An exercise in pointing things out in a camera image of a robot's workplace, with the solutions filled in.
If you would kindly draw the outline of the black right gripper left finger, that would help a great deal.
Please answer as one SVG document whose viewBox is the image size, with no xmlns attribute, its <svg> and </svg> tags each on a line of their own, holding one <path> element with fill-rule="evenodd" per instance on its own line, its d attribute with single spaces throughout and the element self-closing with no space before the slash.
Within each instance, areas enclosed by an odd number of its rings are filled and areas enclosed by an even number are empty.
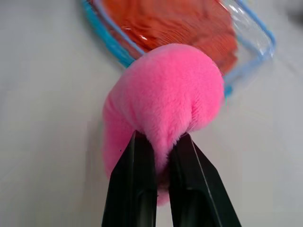
<svg viewBox="0 0 303 227">
<path fill-rule="evenodd" d="M 154 151 L 146 136 L 135 131 L 111 173 L 102 226 L 153 227 L 156 208 Z"/>
</svg>

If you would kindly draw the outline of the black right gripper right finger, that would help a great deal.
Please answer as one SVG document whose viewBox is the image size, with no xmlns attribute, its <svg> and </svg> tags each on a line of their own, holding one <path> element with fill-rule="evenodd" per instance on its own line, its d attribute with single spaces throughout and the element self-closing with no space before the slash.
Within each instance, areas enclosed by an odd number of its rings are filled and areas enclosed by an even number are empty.
<svg viewBox="0 0 303 227">
<path fill-rule="evenodd" d="M 169 178 L 173 226 L 241 226 L 217 169 L 188 133 L 170 153 Z"/>
</svg>

